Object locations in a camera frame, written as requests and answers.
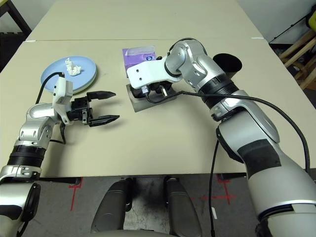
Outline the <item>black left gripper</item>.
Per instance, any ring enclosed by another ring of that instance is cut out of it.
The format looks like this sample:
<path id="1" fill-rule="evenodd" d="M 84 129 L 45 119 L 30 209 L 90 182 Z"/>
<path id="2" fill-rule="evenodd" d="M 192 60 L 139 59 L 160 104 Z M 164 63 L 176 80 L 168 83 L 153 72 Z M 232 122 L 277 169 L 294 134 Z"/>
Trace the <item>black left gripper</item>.
<path id="1" fill-rule="evenodd" d="M 88 92 L 86 97 L 76 98 L 71 102 L 71 110 L 67 112 L 70 121 L 79 120 L 83 124 L 88 124 L 90 127 L 109 124 L 120 118 L 119 115 L 106 115 L 98 118 L 93 118 L 92 108 L 89 102 L 94 99 L 103 100 L 116 96 L 110 91 L 93 91 Z"/>

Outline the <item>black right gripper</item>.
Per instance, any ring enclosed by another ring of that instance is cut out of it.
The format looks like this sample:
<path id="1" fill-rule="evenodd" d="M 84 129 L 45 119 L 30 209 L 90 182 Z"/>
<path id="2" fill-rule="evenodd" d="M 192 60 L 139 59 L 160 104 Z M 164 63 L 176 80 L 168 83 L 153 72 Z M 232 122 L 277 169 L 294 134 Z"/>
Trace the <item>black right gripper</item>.
<path id="1" fill-rule="evenodd" d="M 162 97 L 167 97 L 171 95 L 172 83 L 171 82 L 155 82 L 149 85 L 150 92 L 148 93 L 151 95 L 161 95 Z"/>

